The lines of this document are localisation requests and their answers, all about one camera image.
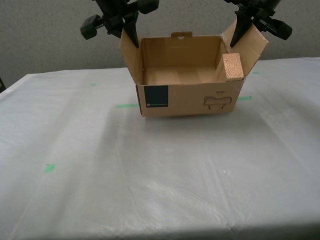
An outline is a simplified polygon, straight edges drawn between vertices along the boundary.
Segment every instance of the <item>green marker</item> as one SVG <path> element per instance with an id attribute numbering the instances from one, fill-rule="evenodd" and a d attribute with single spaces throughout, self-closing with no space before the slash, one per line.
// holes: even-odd
<path id="1" fill-rule="evenodd" d="M 44 170 L 45 173 L 52 173 L 56 168 L 55 164 L 47 164 Z"/>

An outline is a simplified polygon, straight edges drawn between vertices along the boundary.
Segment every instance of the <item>box flap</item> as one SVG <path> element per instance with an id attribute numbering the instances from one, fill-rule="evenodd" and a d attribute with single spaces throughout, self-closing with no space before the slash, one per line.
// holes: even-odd
<path id="1" fill-rule="evenodd" d="M 136 84 L 143 82 L 143 59 L 141 46 L 136 48 L 127 33 L 123 30 L 120 40 L 120 51 L 128 70 Z"/>
<path id="2" fill-rule="evenodd" d="M 242 63 L 244 76 L 248 76 L 250 71 L 255 66 L 262 52 L 268 45 L 268 40 L 261 32 L 252 25 L 239 42 L 233 47 L 230 47 L 231 40 L 236 30 L 237 21 L 235 21 L 222 35 L 225 48 L 228 53 L 239 53 Z"/>

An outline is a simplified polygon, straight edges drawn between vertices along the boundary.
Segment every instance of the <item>wooden block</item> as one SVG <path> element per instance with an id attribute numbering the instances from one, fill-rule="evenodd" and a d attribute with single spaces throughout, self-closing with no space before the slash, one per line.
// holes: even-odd
<path id="1" fill-rule="evenodd" d="M 215 71 L 215 82 L 241 81 L 244 72 L 239 53 L 223 54 Z"/>

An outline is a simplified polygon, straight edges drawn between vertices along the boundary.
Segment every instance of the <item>green tape mark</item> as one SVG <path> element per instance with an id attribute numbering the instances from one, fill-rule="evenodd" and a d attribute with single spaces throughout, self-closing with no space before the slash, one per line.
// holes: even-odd
<path id="1" fill-rule="evenodd" d="M 115 106 L 117 109 L 139 108 L 139 104 L 123 104 Z"/>
<path id="2" fill-rule="evenodd" d="M 252 96 L 242 96 L 238 98 L 238 101 L 252 100 Z"/>
<path id="3" fill-rule="evenodd" d="M 252 96 L 242 96 L 238 98 L 238 101 L 248 101 L 252 100 Z M 129 109 L 129 108 L 139 108 L 139 104 L 123 104 L 115 106 L 116 109 Z"/>
<path id="4" fill-rule="evenodd" d="M 55 164 L 47 164 L 44 170 L 45 173 L 52 173 L 56 168 Z"/>

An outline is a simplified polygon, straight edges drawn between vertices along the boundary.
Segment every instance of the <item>white tablecloth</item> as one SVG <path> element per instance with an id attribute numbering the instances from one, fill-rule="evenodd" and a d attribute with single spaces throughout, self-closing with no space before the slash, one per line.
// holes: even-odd
<path id="1" fill-rule="evenodd" d="M 126 68 L 27 75 L 0 95 L 0 239 L 319 239 L 319 69 L 259 61 L 233 113 L 172 118 Z"/>

